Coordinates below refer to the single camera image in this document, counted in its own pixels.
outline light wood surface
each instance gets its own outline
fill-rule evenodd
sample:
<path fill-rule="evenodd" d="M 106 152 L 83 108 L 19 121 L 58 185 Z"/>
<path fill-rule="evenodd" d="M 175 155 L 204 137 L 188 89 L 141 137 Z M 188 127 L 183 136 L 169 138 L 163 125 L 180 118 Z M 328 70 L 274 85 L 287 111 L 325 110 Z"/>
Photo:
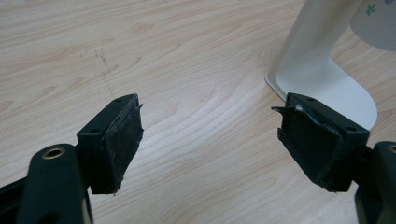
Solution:
<path fill-rule="evenodd" d="M 144 138 L 96 223 L 356 223 L 356 186 L 312 184 L 276 138 L 264 76 L 303 2 L 1 0 L 0 186 L 136 92 Z M 348 30 L 333 56 L 378 106 L 369 146 L 396 141 L 396 54 Z"/>

